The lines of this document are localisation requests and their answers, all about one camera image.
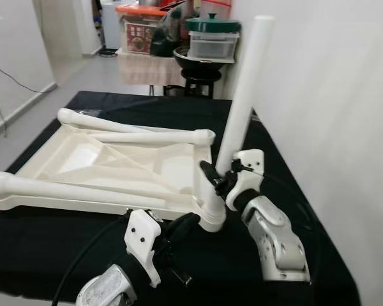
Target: container lid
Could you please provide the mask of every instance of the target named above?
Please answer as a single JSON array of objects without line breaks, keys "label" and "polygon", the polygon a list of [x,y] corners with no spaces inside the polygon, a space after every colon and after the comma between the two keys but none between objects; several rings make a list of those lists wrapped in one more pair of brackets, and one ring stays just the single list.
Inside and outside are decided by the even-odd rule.
[{"label": "container lid", "polygon": [[216,13],[209,13],[209,18],[190,18],[186,20],[186,29],[205,33],[229,33],[240,31],[241,25],[236,20],[215,19]]},{"label": "container lid", "polygon": [[126,4],[116,6],[115,10],[119,13],[131,13],[131,14],[139,14],[139,15],[156,15],[156,16],[164,16],[166,15],[166,11],[161,11],[157,6],[147,6],[147,5],[136,5],[136,4]]}]

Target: white plastic tube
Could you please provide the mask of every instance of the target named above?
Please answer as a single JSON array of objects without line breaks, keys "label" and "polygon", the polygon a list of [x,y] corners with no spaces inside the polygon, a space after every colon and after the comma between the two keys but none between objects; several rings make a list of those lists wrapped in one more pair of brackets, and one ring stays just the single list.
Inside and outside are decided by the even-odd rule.
[{"label": "white plastic tube", "polygon": [[[240,57],[241,70],[216,163],[216,170],[220,175],[230,170],[233,153],[240,151],[243,147],[253,101],[256,100],[255,88],[258,86],[274,22],[275,18],[270,16],[254,18],[248,43],[243,56]],[[218,231],[225,220],[224,202],[215,195],[212,186],[206,186],[206,188],[211,188],[211,192],[202,205],[200,225],[206,231]]]},{"label": "white plastic tube", "polygon": [[216,163],[216,170],[220,175],[230,170],[233,153],[240,151],[243,147],[253,101],[257,99],[255,88],[258,86],[265,55],[271,41],[274,22],[275,18],[271,16],[254,18],[248,38],[249,43],[245,47],[243,56],[240,57],[243,62]]},{"label": "white plastic tube", "polygon": [[92,127],[94,129],[101,129],[104,131],[121,132],[121,133],[153,133],[146,129],[131,126],[128,124],[121,124],[105,119],[100,119],[82,113],[74,112],[67,108],[60,108],[58,110],[58,121],[64,124],[79,124],[81,126]]},{"label": "white plastic tube", "polygon": [[162,208],[165,201],[161,199],[135,196],[133,194],[116,193],[67,184],[31,180],[16,177],[0,171],[0,194],[17,194],[21,196],[41,196],[67,200],[104,202],[128,206]]},{"label": "white plastic tube", "polygon": [[155,133],[100,133],[89,134],[101,142],[138,142],[138,143],[192,143],[195,145],[211,145],[215,133],[209,129],[196,129],[185,132]]}]

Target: black stool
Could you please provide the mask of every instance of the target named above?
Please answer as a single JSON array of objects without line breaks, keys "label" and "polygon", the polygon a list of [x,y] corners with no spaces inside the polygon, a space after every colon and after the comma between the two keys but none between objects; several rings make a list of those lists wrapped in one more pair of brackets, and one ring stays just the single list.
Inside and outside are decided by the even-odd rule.
[{"label": "black stool", "polygon": [[214,82],[222,78],[222,74],[214,69],[183,69],[181,76],[186,79],[184,87],[185,96],[205,96],[202,94],[202,86],[209,87],[209,97],[213,98]]}]

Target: black tablecloth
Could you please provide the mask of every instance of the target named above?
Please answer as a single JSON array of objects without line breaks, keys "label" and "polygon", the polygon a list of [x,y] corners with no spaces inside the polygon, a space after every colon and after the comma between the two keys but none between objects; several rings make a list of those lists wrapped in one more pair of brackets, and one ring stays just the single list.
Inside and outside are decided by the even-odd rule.
[{"label": "black tablecloth", "polygon": [[[101,110],[99,117],[126,124],[175,129],[211,129],[216,161],[230,109],[230,101],[191,97],[151,97],[102,92],[79,92],[68,104],[74,110]],[[51,122],[9,167],[15,173],[56,131]],[[266,172],[282,179],[302,195],[264,126],[250,122],[244,149],[265,152]],[[296,205],[298,198],[273,181],[262,192],[293,221],[301,238],[311,273],[315,259],[314,232]],[[115,215],[47,208],[17,207],[0,212],[0,291],[30,298],[51,299],[61,277],[83,245]],[[314,286],[262,281],[258,251],[237,214],[227,213],[219,233],[200,228],[177,246],[174,259],[190,274],[188,289],[170,273],[162,275],[158,289],[142,297],[139,305],[360,305],[356,286],[329,237],[320,230],[322,254]],[[61,299],[75,301],[79,289],[113,262],[123,260],[124,226],[116,226],[92,248],[72,273]]]}]

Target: green pot lid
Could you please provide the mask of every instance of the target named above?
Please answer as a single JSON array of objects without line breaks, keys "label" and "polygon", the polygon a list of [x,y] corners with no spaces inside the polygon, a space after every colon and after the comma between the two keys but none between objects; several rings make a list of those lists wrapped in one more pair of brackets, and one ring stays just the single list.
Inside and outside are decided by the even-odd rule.
[{"label": "green pot lid", "polygon": [[209,13],[209,18],[190,18],[186,20],[186,29],[205,33],[231,33],[240,31],[241,25],[236,20],[215,19],[216,13]]}]

